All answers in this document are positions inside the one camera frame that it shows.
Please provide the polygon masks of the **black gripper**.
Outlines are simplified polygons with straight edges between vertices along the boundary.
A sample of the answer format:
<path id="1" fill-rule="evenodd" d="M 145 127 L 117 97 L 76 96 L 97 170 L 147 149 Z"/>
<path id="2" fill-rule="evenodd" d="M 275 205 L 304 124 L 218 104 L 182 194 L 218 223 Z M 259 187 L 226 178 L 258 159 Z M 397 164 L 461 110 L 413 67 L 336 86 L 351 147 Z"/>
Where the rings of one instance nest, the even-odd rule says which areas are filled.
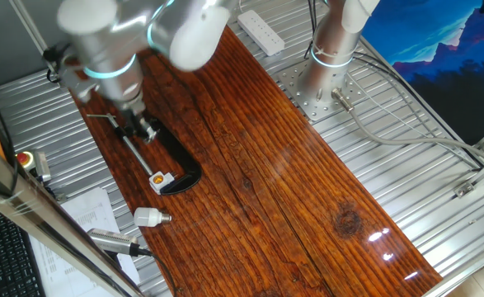
<path id="1" fill-rule="evenodd" d="M 145 105 L 124 106 L 120 109 L 120 114 L 127 121 L 124 127 L 125 135 L 128 138 L 141 137 L 141 132 L 143 132 L 144 143 L 150 144 L 156 139 L 157 131 L 145 119 L 143 115 L 145 110 Z"/>

